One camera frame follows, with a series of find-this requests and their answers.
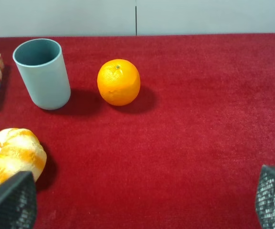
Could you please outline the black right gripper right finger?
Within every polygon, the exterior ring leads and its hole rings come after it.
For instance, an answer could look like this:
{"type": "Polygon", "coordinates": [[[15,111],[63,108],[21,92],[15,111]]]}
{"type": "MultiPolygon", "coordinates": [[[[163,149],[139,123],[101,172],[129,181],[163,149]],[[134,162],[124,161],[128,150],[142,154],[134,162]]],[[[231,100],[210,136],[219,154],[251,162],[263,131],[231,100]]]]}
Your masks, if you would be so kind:
{"type": "Polygon", "coordinates": [[[263,165],[255,197],[255,211],[263,229],[275,229],[275,166],[263,165]]]}

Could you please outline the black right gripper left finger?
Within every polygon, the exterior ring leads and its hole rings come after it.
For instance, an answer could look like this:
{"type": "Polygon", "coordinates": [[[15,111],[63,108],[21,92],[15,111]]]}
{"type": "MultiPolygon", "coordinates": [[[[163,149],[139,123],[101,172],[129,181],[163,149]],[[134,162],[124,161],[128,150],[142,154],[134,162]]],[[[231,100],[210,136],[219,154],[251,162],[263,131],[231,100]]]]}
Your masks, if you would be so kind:
{"type": "Polygon", "coordinates": [[[36,187],[30,171],[0,184],[0,229],[31,229],[37,217],[36,187]]]}

